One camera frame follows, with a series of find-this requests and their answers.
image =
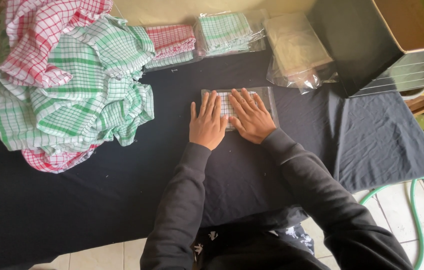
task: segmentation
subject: tile floor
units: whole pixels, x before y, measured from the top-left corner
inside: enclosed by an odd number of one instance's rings
[[[416,190],[416,202],[424,230],[424,184],[419,181]],[[376,223],[391,231],[401,242],[412,263],[415,262],[418,240],[408,205],[410,182],[388,187],[371,198],[366,207],[371,211]],[[354,194],[361,200],[368,191]],[[323,245],[323,233],[309,218],[302,223],[307,233],[315,241],[316,257],[332,270],[338,270],[334,257]],[[33,270],[139,270],[139,259],[145,244],[144,239],[114,243],[93,249],[59,256],[52,263],[35,265]]]

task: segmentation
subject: right hand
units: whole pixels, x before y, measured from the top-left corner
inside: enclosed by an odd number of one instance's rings
[[[254,99],[245,88],[242,88],[242,95],[236,89],[232,89],[229,101],[239,118],[230,116],[230,122],[246,140],[261,144],[276,127],[259,95],[253,96]]]

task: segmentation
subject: black tablecloth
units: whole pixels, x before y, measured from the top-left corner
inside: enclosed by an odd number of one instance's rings
[[[188,142],[201,89],[273,86],[271,51],[208,58],[144,75],[155,119],[137,142],[97,148],[61,174],[40,172],[0,142],[0,268],[146,237]],[[354,192],[424,176],[424,132],[398,93],[344,98],[340,83],[300,95],[274,87],[281,128]],[[227,132],[206,168],[203,226],[294,205],[272,158]]]

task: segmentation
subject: garden hose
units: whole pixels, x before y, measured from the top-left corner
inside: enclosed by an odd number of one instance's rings
[[[410,185],[410,208],[412,210],[412,215],[414,217],[414,223],[416,224],[417,229],[417,235],[419,239],[419,255],[417,257],[416,264],[414,265],[414,270],[419,270],[423,261],[424,261],[424,234],[422,232],[422,226],[420,224],[419,220],[419,214],[417,213],[416,208],[416,200],[415,200],[415,193],[416,193],[416,184],[419,179],[414,179]],[[372,196],[374,196],[377,192],[383,190],[386,187],[389,187],[391,185],[385,185],[379,188],[376,188],[372,190],[369,194],[367,194],[364,199],[360,201],[361,205],[364,205]]]

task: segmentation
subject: left hand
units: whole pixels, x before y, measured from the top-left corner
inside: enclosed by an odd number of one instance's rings
[[[196,143],[214,150],[226,135],[228,115],[220,117],[220,96],[214,90],[211,94],[205,93],[197,117],[195,102],[190,106],[190,133],[189,142]]]

